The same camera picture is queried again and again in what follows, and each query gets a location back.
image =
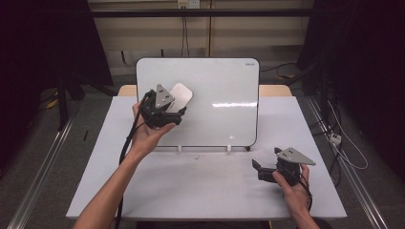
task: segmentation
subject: metal frame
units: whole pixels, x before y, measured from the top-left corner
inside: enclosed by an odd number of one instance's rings
[[[327,131],[327,125],[325,124],[324,121],[322,121],[322,116],[319,114],[319,111],[321,108],[319,107],[318,103],[314,98],[308,98],[308,104],[310,108],[312,109],[313,115],[317,119],[317,121],[320,123],[320,127],[323,132]],[[329,137],[327,134],[325,134],[326,141],[329,142]],[[333,149],[333,154],[336,156],[338,153],[338,149],[336,148],[335,145],[331,145]],[[342,149],[340,152],[343,156],[346,156],[345,151]],[[338,160],[340,162],[341,169],[345,173],[346,177],[348,178],[349,184],[354,190],[354,193],[356,194],[361,206],[363,207],[364,212],[366,213],[367,217],[369,218],[370,223],[372,224],[372,227],[375,229],[388,229],[390,228],[388,223],[385,221],[383,218],[380,210],[378,209],[377,205],[375,204],[372,196],[369,194],[367,191],[366,187],[364,186],[363,182],[361,181],[360,177],[356,173],[355,169],[348,165],[346,161],[339,156]]]

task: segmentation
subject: black curtain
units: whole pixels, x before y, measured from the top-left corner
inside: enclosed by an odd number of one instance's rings
[[[59,10],[61,15],[43,13]],[[66,81],[81,83],[70,72],[102,85],[112,78],[94,19],[73,16],[90,11],[86,0],[2,2],[1,29],[1,146],[0,166],[5,166],[27,132],[40,93],[56,88],[64,73]]]

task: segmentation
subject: wall outlet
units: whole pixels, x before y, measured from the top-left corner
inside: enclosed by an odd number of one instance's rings
[[[188,7],[189,9],[199,9],[200,0],[188,0]]]
[[[336,146],[338,146],[340,144],[340,142],[342,142],[341,135],[337,135],[334,132],[330,133],[330,143],[333,143]]]
[[[188,1],[189,0],[178,0],[178,8],[179,9],[188,9]]]

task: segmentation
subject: white tabletop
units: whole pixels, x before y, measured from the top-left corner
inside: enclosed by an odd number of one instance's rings
[[[78,217],[117,168],[135,101],[134,97],[113,99],[68,218]],[[128,121],[120,121],[122,115],[128,116]],[[252,158],[264,167],[274,164],[274,147],[293,147],[316,162],[309,167],[313,194],[310,213],[314,217],[347,216],[295,97],[260,97],[258,135],[251,152],[233,149],[227,153],[225,148],[212,148],[211,152],[184,149],[182,153],[151,153],[125,192],[122,216],[142,220],[289,218],[280,187],[258,180],[251,166]]]

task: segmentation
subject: wall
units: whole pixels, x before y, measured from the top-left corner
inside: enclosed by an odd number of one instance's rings
[[[311,8],[304,1],[202,0],[202,9],[301,9]],[[89,0],[92,10],[176,9],[177,1]],[[96,18],[98,33],[111,73],[132,73],[143,56],[180,56],[183,43],[182,18]],[[191,56],[249,56],[262,66],[295,62],[304,44],[307,17],[188,17],[187,40]],[[122,63],[123,51],[127,65]]]

